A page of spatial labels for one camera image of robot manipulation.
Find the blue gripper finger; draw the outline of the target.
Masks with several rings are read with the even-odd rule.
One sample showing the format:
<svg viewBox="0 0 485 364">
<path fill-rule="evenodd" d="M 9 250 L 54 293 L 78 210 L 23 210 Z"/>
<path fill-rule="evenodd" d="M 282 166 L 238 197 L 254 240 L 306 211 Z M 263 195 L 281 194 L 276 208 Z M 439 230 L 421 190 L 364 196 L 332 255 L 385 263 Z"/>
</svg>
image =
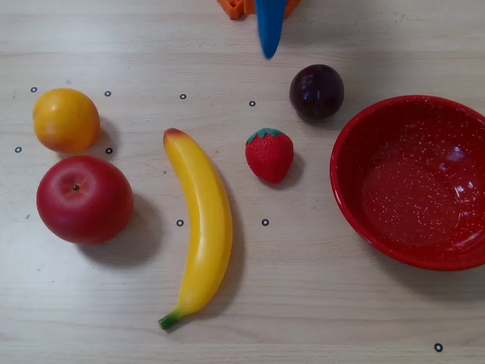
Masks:
<svg viewBox="0 0 485 364">
<path fill-rule="evenodd" d="M 255 0 L 258 35 L 266 59 L 273 58 L 280 42 L 287 0 Z"/>
</svg>

